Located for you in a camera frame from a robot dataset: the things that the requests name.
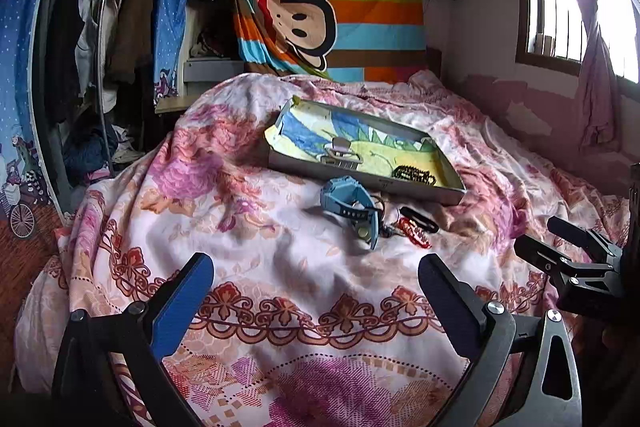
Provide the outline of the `beige plastic hair claw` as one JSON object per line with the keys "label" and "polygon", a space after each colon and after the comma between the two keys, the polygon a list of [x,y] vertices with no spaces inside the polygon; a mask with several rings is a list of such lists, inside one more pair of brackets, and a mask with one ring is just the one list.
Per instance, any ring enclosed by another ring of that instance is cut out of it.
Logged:
{"label": "beige plastic hair claw", "polygon": [[352,150],[349,139],[336,136],[323,147],[324,154],[320,157],[321,164],[337,168],[356,170],[362,163],[362,157]]}

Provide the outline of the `black hair clip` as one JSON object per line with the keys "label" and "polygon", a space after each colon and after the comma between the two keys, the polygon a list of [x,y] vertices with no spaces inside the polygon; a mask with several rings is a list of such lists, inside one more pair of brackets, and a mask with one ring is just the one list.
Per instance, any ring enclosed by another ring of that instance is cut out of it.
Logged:
{"label": "black hair clip", "polygon": [[402,217],[412,221],[417,227],[421,228],[426,233],[434,234],[439,231],[438,224],[429,217],[426,217],[418,210],[414,210],[408,206],[402,206],[399,209]]}

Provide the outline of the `floral pink bed quilt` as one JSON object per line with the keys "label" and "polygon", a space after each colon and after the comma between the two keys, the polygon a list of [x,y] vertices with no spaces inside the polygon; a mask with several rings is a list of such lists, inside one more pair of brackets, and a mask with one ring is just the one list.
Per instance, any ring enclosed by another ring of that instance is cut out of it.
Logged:
{"label": "floral pink bed quilt", "polygon": [[318,181],[268,167],[265,129],[290,98],[342,106],[430,134],[466,186],[460,204],[418,202],[432,251],[480,297],[538,315],[555,304],[516,236],[548,241],[558,216],[615,243],[626,199],[605,195],[510,138],[430,72],[393,87],[242,75],[209,90],[166,139],[91,187],[17,322],[24,388],[45,393],[73,309],[119,313],[150,298],[197,251],[215,280],[168,373],[209,426],[422,426],[468,363],[418,282],[420,247],[359,243],[322,211]]}

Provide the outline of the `grey tray with drawing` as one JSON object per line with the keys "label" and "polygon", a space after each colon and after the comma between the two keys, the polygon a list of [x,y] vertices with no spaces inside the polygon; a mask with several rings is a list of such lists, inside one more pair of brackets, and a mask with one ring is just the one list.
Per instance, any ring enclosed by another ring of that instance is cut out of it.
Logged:
{"label": "grey tray with drawing", "polygon": [[[349,139],[363,163],[356,170],[324,165],[323,147]],[[370,191],[455,206],[466,187],[431,135],[384,118],[294,96],[265,130],[269,166],[329,180],[351,176]]]}

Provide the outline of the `hanging clothes in wardrobe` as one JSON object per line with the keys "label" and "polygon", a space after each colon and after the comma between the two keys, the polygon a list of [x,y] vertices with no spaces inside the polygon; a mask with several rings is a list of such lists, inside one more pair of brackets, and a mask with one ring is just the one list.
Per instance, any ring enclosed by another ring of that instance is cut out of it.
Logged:
{"label": "hanging clothes in wardrobe", "polygon": [[58,183],[87,185],[125,162],[119,98],[152,60],[153,0],[42,0],[48,159]]}

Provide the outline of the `pink window curtain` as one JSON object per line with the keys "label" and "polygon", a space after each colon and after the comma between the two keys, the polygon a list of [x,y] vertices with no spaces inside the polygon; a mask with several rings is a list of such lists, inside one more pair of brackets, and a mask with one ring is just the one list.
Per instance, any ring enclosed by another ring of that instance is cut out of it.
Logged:
{"label": "pink window curtain", "polygon": [[584,152],[620,149],[620,94],[598,22],[599,0],[577,0],[587,45],[578,77],[578,146]]}

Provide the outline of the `striped monkey blanket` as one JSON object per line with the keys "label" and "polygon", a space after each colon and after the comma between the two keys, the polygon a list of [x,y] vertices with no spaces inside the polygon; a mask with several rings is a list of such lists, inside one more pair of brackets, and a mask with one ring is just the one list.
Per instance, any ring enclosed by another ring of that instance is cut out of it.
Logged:
{"label": "striped monkey blanket", "polygon": [[234,0],[252,72],[405,82],[426,66],[423,0]]}

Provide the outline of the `window with dark frame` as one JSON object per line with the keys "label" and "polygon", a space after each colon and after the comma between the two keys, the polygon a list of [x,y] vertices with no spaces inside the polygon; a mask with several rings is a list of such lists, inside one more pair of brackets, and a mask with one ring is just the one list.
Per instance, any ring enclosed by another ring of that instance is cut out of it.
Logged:
{"label": "window with dark frame", "polygon": [[[620,94],[639,98],[639,13],[632,0],[598,0],[598,21]],[[587,35],[577,0],[520,0],[516,60],[577,77]]]}

